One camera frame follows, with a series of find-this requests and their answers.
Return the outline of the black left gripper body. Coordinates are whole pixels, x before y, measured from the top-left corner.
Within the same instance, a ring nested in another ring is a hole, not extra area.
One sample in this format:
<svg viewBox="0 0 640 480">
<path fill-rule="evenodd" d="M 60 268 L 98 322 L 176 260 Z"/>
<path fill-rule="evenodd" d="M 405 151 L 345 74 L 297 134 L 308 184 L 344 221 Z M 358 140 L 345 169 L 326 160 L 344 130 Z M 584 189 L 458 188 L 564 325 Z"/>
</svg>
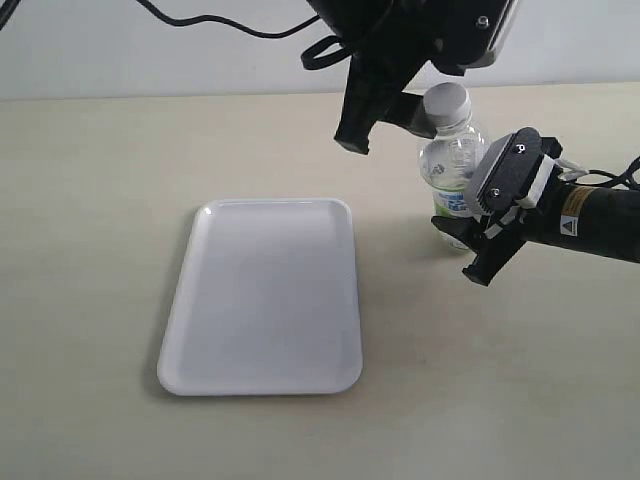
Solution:
<svg viewBox="0 0 640 480">
<path fill-rule="evenodd" d="M 331 34 L 319 42 L 319 68 L 362 59 L 405 89 L 436 54 L 436 2 L 321 1 Z"/>
</svg>

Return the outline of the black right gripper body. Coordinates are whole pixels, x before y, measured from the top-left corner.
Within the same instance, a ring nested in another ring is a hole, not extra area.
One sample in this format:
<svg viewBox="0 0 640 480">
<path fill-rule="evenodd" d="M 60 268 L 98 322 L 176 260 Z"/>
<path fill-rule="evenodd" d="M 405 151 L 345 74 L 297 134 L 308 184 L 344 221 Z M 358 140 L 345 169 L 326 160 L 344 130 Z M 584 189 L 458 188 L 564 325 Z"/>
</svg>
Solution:
<svg viewBox="0 0 640 480">
<path fill-rule="evenodd" d="M 472 250 L 475 257 L 488 240 L 496 237 L 517 237 L 531 242 L 553 216 L 559 214 L 558 204 L 567 189 L 563 178 L 566 168 L 561 165 L 563 147 L 555 137 L 542 137 L 542 159 L 524 196 L 516 199 L 504 211 L 490 216 L 475 215 L 480 225 L 480 246 Z"/>
</svg>

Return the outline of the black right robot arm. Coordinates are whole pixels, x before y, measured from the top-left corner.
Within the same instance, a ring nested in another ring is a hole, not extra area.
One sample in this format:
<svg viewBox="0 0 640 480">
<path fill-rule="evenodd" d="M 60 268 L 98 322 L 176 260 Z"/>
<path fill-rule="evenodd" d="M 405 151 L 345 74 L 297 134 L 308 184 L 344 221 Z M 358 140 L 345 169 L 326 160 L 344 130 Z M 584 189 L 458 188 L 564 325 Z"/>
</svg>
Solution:
<svg viewBox="0 0 640 480">
<path fill-rule="evenodd" d="M 639 162 L 602 182 L 562 157 L 554 137 L 522 128 L 494 141 L 463 192 L 466 218 L 436 215 L 432 224 L 475 254 L 464 268 L 487 286 L 528 242 L 636 263 L 639 260 Z"/>
</svg>

